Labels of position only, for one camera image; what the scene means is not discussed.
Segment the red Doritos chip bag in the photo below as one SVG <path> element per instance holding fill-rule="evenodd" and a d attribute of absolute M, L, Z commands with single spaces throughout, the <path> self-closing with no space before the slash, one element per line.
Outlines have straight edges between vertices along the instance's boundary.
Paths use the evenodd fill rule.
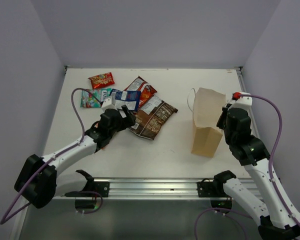
<path fill-rule="evenodd" d="M 124 90 L 141 92 L 138 105 L 139 108 L 141 108 L 150 98 L 152 98 L 157 93 L 157 90 L 140 76 L 138 76 Z"/>

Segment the brown paper bag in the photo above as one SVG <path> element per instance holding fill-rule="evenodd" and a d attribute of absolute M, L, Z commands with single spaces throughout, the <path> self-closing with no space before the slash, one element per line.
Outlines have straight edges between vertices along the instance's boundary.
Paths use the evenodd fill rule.
<path fill-rule="evenodd" d="M 192 141 L 191 153 L 207 158 L 214 157 L 223 137 L 223 131 L 217 127 L 226 104 L 226 95 L 208 88 L 191 88 L 194 99 L 187 106 L 192 112 Z"/>

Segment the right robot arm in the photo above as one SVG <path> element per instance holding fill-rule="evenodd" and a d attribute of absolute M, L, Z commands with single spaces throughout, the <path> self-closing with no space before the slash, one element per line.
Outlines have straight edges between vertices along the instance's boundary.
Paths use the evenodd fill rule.
<path fill-rule="evenodd" d="M 214 176 L 213 192 L 233 198 L 254 220 L 264 240 L 293 240 L 300 236 L 300 212 L 283 188 L 264 143 L 251 130 L 248 112 L 235 104 L 222 108 L 217 127 L 223 130 L 232 155 L 255 183 L 261 199 L 229 170 Z"/>

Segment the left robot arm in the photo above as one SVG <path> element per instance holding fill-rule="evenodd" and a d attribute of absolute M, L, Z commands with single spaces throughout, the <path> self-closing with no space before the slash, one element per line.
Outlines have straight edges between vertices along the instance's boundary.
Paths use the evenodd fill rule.
<path fill-rule="evenodd" d="M 85 197 L 91 195 L 94 184 L 86 173 L 81 171 L 79 176 L 59 176 L 81 159 L 108 145 L 117 132 L 128 129 L 135 123 L 135 115 L 126 106 L 121 110 L 106 109 L 100 119 L 70 145 L 45 156 L 29 156 L 14 189 L 38 209 L 65 193 L 79 192 Z"/>

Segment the brown chip bag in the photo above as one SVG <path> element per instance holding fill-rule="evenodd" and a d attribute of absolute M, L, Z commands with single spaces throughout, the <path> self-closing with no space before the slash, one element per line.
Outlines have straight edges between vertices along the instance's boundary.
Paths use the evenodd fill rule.
<path fill-rule="evenodd" d="M 154 95 L 135 114 L 135 125 L 129 128 L 135 135 L 154 140 L 162 126 L 178 109 Z"/>

